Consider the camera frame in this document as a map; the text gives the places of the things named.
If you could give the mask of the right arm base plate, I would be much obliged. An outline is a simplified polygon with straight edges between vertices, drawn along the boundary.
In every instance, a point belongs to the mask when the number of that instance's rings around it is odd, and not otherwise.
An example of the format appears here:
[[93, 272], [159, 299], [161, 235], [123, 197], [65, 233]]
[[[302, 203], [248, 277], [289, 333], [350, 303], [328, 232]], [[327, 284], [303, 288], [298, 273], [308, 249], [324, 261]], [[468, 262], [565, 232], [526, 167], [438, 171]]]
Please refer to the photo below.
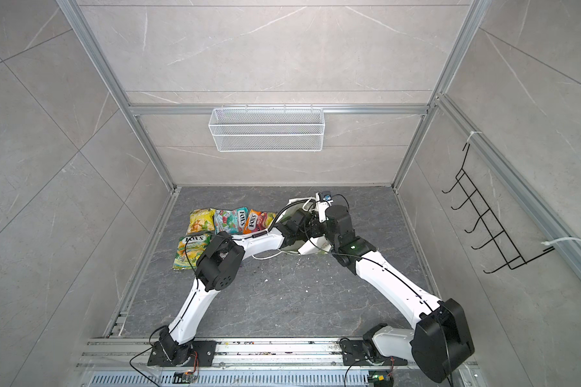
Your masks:
[[344, 365], [356, 366], [406, 366], [408, 361], [395, 356], [383, 356], [368, 340], [351, 340], [343, 337], [338, 341]]

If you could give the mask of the pink Fox's fruit candy bag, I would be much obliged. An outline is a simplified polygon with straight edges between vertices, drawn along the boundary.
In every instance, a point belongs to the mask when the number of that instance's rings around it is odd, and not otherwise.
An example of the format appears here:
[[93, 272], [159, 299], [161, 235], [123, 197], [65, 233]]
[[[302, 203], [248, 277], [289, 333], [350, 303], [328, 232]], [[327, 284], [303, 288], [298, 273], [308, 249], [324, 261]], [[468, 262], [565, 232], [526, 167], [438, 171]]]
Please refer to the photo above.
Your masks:
[[274, 212], [249, 210], [243, 234], [266, 230], [277, 216]]

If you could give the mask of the green yellow Fox's candy bag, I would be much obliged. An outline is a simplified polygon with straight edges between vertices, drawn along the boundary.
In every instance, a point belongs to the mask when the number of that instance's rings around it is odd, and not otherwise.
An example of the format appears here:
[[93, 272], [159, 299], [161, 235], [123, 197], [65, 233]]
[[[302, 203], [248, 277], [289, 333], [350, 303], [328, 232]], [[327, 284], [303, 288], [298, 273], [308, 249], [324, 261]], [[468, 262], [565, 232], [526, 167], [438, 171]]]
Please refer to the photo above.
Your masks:
[[186, 235], [178, 242], [173, 270], [195, 269], [197, 261], [211, 242], [212, 233]]

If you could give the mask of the white printed paper bag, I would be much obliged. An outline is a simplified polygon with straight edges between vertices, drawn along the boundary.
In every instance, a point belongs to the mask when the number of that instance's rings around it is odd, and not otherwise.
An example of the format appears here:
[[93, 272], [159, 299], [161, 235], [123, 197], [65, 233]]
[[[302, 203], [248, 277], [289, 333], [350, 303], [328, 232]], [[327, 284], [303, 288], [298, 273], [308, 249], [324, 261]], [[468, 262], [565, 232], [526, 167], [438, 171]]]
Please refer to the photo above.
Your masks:
[[317, 220], [315, 202], [315, 196], [290, 199], [266, 231], [244, 241], [245, 257], [257, 259], [260, 254], [267, 252], [273, 256], [330, 253], [332, 246], [324, 237], [311, 237], [311, 222]]

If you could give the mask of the green Fox's mint candy bag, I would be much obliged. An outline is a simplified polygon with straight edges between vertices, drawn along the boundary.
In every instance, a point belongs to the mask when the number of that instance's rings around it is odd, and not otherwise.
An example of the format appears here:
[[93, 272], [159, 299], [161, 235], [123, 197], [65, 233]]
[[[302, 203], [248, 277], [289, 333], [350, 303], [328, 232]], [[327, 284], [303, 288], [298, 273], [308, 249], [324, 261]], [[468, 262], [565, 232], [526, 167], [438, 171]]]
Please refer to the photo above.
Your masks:
[[235, 210], [215, 210], [214, 224], [216, 232], [227, 232], [229, 235], [242, 235], [249, 212], [247, 207], [240, 207]]

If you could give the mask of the yellow chips snack bag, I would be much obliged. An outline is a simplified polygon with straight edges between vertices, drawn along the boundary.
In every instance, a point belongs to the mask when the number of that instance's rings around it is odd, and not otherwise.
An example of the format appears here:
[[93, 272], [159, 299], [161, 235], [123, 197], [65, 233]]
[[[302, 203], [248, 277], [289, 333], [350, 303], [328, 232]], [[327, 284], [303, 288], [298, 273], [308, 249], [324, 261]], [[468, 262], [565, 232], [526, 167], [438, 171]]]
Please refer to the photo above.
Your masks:
[[216, 230], [214, 216], [215, 209], [198, 209], [190, 213], [187, 235], [200, 232], [214, 232]]

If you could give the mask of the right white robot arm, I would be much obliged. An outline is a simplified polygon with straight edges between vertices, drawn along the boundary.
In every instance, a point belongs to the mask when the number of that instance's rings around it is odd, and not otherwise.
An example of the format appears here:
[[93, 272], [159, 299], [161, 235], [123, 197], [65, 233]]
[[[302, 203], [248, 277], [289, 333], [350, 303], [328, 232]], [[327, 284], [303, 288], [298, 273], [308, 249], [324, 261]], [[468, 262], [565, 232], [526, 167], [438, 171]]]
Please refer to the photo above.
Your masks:
[[373, 360], [393, 357], [411, 361], [431, 381], [441, 383], [474, 354], [474, 343], [463, 307], [452, 298], [423, 290], [394, 268], [354, 230], [349, 210], [318, 203], [304, 232], [314, 243], [324, 238], [339, 264], [378, 290], [408, 321], [410, 328], [380, 324], [363, 336]]

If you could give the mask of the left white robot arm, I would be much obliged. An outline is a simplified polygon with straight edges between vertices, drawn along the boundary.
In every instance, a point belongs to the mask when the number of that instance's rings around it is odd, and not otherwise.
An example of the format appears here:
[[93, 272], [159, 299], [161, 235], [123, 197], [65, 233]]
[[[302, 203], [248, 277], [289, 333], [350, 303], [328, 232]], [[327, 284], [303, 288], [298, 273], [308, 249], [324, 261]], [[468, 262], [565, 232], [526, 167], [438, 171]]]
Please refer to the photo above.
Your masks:
[[234, 281], [243, 259], [305, 241], [304, 232], [311, 218], [309, 212], [298, 209], [264, 231], [242, 236], [227, 232], [215, 235], [198, 258], [192, 288], [178, 315], [160, 330], [150, 364], [186, 363], [193, 353], [192, 342], [200, 321], [216, 295]]

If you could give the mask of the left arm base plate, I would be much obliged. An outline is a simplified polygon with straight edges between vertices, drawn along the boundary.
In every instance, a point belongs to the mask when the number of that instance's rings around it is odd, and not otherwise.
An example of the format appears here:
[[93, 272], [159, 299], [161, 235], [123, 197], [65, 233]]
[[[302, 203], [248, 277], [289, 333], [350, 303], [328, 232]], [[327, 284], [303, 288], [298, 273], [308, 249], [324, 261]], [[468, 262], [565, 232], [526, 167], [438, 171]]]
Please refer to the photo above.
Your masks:
[[148, 366], [169, 367], [211, 367], [216, 353], [216, 341], [190, 341], [182, 345], [162, 343], [153, 345]]

